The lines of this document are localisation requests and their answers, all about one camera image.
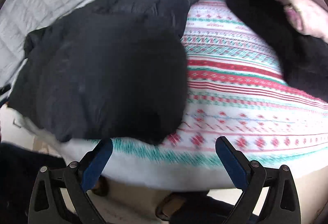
black clothing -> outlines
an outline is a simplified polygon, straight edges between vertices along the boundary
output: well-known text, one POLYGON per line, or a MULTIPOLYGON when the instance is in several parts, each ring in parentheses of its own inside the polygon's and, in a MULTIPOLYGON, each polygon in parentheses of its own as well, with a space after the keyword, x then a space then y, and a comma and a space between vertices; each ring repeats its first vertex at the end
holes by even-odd
POLYGON ((180 42, 198 0, 96 0, 28 34, 9 107, 59 141, 132 137, 159 144, 181 123, 180 42))
POLYGON ((42 166, 66 167, 62 158, 0 143, 1 224, 27 224, 34 181, 42 166))
MULTIPOLYGON (((217 201, 209 196, 188 199, 170 219, 169 224, 221 224, 233 209, 233 205, 217 201)), ((247 224, 255 224, 258 216, 251 215, 247 224)))
POLYGON ((328 102, 328 45, 298 33, 275 0, 226 0, 227 6, 271 46, 284 80, 293 88, 328 102))

clothing pile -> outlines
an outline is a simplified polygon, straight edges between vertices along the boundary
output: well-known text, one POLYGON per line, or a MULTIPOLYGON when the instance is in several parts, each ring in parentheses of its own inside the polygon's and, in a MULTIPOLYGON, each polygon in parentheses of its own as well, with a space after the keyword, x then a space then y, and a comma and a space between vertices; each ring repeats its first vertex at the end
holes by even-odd
POLYGON ((278 55, 284 80, 328 102, 328 7, 324 0, 226 0, 278 55))
MULTIPOLYGON (((199 0, 96 0, 26 37, 9 107, 59 141, 132 137, 159 144, 181 124, 180 39, 199 0)), ((328 102, 324 0, 226 0, 278 55, 285 81, 328 102)))
POLYGON ((180 39, 197 1, 96 0, 29 33, 8 106, 62 142, 161 143, 183 117, 180 39))

